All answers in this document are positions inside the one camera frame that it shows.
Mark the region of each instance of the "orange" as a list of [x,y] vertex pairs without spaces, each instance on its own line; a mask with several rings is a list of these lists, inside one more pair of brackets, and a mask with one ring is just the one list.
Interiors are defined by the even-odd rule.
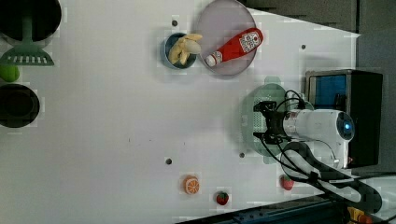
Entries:
[[188,194],[195,194],[199,190],[199,182],[197,177],[188,175],[184,179],[184,190],[186,190],[186,193]]

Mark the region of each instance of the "blue bowl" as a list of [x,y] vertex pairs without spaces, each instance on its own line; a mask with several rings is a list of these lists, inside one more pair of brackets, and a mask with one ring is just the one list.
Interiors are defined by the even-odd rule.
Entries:
[[172,34],[170,35],[165,41],[164,41],[164,57],[165,57],[165,65],[170,67],[170,68],[175,68],[175,69],[185,69],[189,68],[192,66],[193,63],[195,63],[195,60],[197,58],[196,54],[190,54],[189,58],[186,61],[186,64],[181,64],[180,62],[177,62],[175,64],[171,64],[169,61],[168,55],[169,51],[171,48],[176,44],[179,38],[185,36],[186,34],[183,33],[177,33],[177,34]]

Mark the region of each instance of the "small red fruit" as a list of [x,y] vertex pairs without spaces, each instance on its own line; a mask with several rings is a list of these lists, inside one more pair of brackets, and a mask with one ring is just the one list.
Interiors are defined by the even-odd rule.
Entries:
[[373,223],[373,220],[366,215],[359,215],[358,216],[359,223]]
[[291,190],[293,188],[294,181],[290,179],[287,175],[282,175],[280,177],[280,186],[285,190]]
[[225,205],[228,202],[229,198],[230,197],[226,192],[220,192],[216,197],[216,202],[218,202],[218,204],[220,205]]

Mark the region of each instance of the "black pot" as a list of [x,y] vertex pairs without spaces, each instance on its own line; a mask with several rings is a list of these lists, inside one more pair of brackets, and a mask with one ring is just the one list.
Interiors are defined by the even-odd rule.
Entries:
[[32,15],[33,41],[47,39],[61,23],[58,0],[0,0],[0,33],[22,41],[22,18],[26,11]]
[[37,95],[29,88],[9,84],[0,87],[0,124],[21,128],[32,123],[40,111]]

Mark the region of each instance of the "white robot body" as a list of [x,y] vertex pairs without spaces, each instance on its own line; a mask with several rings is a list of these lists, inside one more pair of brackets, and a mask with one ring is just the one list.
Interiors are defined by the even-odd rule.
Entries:
[[353,138],[352,118],[345,112],[319,110],[291,110],[283,120],[287,136],[304,141],[319,141],[325,146],[313,147],[316,151],[332,150],[335,168],[347,167],[347,144]]

